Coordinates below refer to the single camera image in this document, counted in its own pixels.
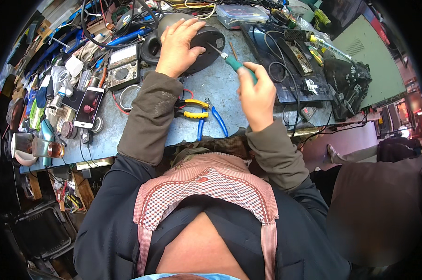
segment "shoe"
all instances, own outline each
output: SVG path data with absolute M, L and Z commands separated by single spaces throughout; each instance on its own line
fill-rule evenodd
M 332 147 L 331 144 L 327 144 L 326 150 L 329 156 L 331 157 L 331 162 L 334 163 L 334 157 L 336 155 L 339 155 L 339 153 L 337 153 L 337 151 L 334 149 L 334 147 Z

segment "blue handled wire cutters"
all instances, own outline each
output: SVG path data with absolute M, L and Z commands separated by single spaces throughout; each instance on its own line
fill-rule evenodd
M 217 110 L 215 109 L 215 107 L 211 104 L 209 98 L 205 98 L 205 103 L 208 104 L 208 108 L 211 109 L 211 112 L 212 112 L 213 116 L 219 122 L 220 127 L 224 131 L 225 137 L 228 137 L 228 130 L 227 130 L 227 127 L 225 126 L 225 122 L 222 119 L 222 117 L 219 115 L 219 113 L 217 112 Z M 202 112 L 206 112 L 206 111 L 207 110 L 205 108 L 202 108 Z M 202 132 L 203 132 L 203 124 L 204 123 L 205 123 L 205 118 L 201 118 L 198 121 L 198 131 L 197 131 L 197 140 L 198 141 L 201 141 L 202 140 Z

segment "floor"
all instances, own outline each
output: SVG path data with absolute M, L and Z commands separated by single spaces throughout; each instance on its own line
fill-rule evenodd
M 373 122 L 364 127 L 340 131 L 335 134 L 322 134 L 313 141 L 308 141 L 304 146 L 303 159 L 310 172 L 315 167 L 328 170 L 335 164 L 331 163 L 326 152 L 326 145 L 331 144 L 339 154 L 348 154 L 356 150 L 377 145 L 376 129 Z

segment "pink checkered apron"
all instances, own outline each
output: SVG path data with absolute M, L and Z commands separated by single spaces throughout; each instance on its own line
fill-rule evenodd
M 223 199 L 255 215 L 262 224 L 266 280 L 274 279 L 278 208 L 273 190 L 251 174 L 242 159 L 220 153 L 198 154 L 141 186 L 133 215 L 138 224 L 138 276 L 144 275 L 152 232 L 183 199 L 194 194 Z

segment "yellow handled pliers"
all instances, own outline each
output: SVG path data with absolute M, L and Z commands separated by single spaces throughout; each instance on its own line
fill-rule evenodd
M 201 106 L 203 109 L 202 113 L 192 113 L 192 112 L 188 112 L 183 110 L 184 107 L 189 106 L 189 105 L 199 105 Z M 193 119 L 201 119 L 201 118 L 208 118 L 208 112 L 206 111 L 209 107 L 208 103 L 205 103 L 203 101 L 200 100 L 196 100 L 196 99 L 185 99 L 185 100 L 177 100 L 175 102 L 175 107 L 174 107 L 174 112 L 175 112 L 175 117 L 178 116 L 185 116 L 187 118 L 193 118 Z

